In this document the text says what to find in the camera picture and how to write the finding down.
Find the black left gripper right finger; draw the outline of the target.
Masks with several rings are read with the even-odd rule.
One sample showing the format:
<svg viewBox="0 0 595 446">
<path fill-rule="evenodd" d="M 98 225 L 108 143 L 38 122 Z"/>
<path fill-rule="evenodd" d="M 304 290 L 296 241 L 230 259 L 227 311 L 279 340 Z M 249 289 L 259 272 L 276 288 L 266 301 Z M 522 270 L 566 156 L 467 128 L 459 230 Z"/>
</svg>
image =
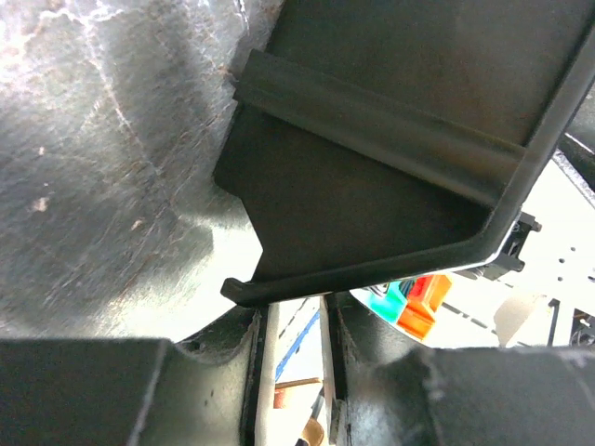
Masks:
<svg viewBox="0 0 595 446">
<path fill-rule="evenodd" d="M 324 300 L 336 445 L 590 445 L 590 348 L 427 348 L 348 293 Z"/>
</svg>

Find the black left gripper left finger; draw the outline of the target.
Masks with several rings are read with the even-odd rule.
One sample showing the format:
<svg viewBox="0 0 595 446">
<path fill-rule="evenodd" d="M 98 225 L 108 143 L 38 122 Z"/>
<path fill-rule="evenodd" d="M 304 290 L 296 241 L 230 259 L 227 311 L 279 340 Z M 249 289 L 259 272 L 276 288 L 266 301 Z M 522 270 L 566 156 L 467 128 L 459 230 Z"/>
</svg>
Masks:
<svg viewBox="0 0 595 446">
<path fill-rule="evenodd" d="M 5 339 L 5 445 L 256 445 L 269 312 L 164 338 Z"/>
</svg>

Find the black card box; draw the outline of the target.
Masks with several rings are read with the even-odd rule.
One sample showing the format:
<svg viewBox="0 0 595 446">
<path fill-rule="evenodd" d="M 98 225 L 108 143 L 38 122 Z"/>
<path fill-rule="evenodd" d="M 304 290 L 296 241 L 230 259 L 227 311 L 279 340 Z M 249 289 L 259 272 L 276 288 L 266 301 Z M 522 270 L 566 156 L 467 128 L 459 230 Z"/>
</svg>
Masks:
<svg viewBox="0 0 595 446">
<path fill-rule="evenodd" d="M 492 261 L 594 81 L 590 1 L 287 1 L 218 160 L 253 307 Z"/>
</svg>

